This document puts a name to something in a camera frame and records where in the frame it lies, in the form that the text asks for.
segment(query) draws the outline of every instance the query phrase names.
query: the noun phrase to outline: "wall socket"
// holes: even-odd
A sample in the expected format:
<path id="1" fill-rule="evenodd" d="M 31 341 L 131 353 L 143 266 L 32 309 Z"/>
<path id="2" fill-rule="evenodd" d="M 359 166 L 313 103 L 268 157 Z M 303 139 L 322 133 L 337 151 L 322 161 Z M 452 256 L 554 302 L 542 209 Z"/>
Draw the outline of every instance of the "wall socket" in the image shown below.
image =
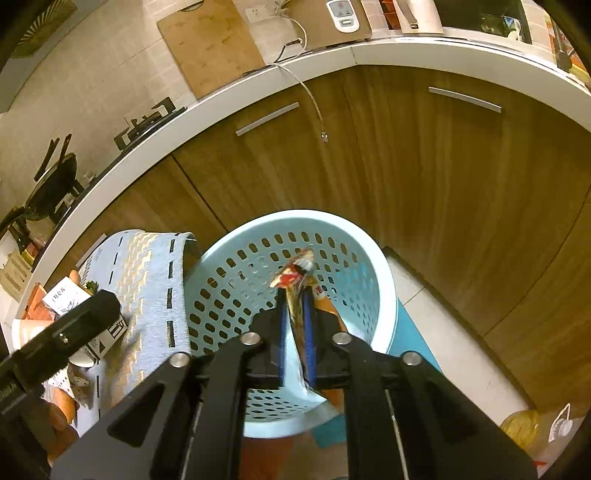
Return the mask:
<path id="1" fill-rule="evenodd" d="M 267 18 L 271 18 L 266 5 L 255 5 L 252 8 L 244 10 L 244 13 L 246 13 L 246 17 L 250 23 L 262 22 Z"/>

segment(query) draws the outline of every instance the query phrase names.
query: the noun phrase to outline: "cabinet handle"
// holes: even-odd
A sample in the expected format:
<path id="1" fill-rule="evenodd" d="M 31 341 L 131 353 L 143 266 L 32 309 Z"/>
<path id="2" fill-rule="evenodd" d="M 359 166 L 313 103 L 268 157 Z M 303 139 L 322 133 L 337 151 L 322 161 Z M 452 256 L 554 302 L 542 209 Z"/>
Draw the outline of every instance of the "cabinet handle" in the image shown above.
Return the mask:
<path id="1" fill-rule="evenodd" d="M 452 92 L 451 90 L 444 90 L 442 88 L 436 87 L 429 87 L 429 92 L 436 93 L 438 95 L 443 95 L 450 98 L 456 98 L 458 100 L 464 100 L 468 103 L 473 103 L 474 105 L 483 106 L 484 108 L 488 108 L 496 113 L 501 113 L 502 108 L 499 105 L 495 105 L 494 103 L 487 102 L 485 100 L 480 100 L 479 98 L 471 97 L 469 95 L 464 95 L 462 93 Z"/>
<path id="2" fill-rule="evenodd" d="M 279 108 L 279 110 L 276 110 L 273 113 L 269 113 L 269 115 L 265 115 L 263 118 L 259 118 L 259 120 L 255 120 L 253 123 L 248 124 L 245 127 L 242 127 L 240 130 L 236 130 L 236 135 L 240 137 L 241 135 L 244 135 L 246 132 L 252 130 L 253 128 L 260 127 L 262 124 L 267 123 L 269 120 L 273 120 L 274 118 L 277 118 L 278 116 L 283 115 L 284 113 L 287 113 L 293 110 L 294 108 L 298 108 L 299 106 L 300 103 L 296 102 L 283 108 Z"/>

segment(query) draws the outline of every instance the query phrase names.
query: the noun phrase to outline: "light blue plastic basket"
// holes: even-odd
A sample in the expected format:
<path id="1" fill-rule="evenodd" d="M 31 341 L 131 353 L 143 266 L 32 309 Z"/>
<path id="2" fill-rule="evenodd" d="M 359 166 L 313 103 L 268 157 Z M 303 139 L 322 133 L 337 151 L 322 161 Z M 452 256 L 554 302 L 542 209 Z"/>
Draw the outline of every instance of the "light blue plastic basket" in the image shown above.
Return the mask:
<path id="1" fill-rule="evenodd" d="M 255 313 L 273 308 L 274 274 L 299 249 L 314 250 L 314 272 L 349 332 L 386 353 L 394 338 L 397 301 L 383 253 L 361 228 L 315 210 L 287 210 L 248 222 L 203 254 L 185 281 L 193 355 L 214 352 L 248 331 Z M 274 438 L 301 433 L 330 420 L 328 403 L 292 391 L 251 390 L 245 436 Z"/>

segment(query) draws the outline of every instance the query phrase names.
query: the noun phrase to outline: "teal fabric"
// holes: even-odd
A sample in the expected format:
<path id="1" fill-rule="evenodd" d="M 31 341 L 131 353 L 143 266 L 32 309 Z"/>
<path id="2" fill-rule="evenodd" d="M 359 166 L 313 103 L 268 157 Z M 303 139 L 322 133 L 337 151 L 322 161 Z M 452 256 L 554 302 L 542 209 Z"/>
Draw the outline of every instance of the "teal fabric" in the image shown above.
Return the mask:
<path id="1" fill-rule="evenodd" d="M 441 371 L 441 367 L 435 360 L 435 357 L 429 350 L 421 332 L 418 331 L 412 318 L 404 308 L 404 305 L 398 301 L 398 324 L 396 325 L 396 333 L 394 334 L 394 341 L 388 352 L 389 355 L 400 356 L 402 353 L 414 350 L 420 353 L 423 358 L 432 364 L 435 368 Z M 314 440 L 319 448 L 327 448 L 335 443 L 346 441 L 347 433 L 345 426 L 345 417 L 339 415 L 332 420 L 316 427 L 312 430 Z"/>

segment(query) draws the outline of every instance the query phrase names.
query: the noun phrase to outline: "screw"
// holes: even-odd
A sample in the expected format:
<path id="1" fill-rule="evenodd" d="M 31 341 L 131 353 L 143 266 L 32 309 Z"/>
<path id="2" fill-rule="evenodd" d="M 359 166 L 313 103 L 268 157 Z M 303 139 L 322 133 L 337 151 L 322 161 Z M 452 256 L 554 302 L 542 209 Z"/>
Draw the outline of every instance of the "screw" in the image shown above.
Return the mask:
<path id="1" fill-rule="evenodd" d="M 244 345 L 256 345 L 261 341 L 261 336 L 256 332 L 246 332 L 242 335 L 240 341 L 244 343 Z"/>
<path id="2" fill-rule="evenodd" d="M 333 335 L 333 342 L 337 345 L 347 345 L 348 343 L 351 343 L 351 340 L 351 335 L 347 332 L 339 332 Z"/>
<path id="3" fill-rule="evenodd" d="M 170 359 L 168 360 L 170 364 L 175 368 L 186 367 L 189 364 L 189 356 L 186 353 L 175 353 Z"/>
<path id="4" fill-rule="evenodd" d="M 405 364 L 414 367 L 423 361 L 423 357 L 417 352 L 406 352 L 402 356 L 402 361 Z"/>

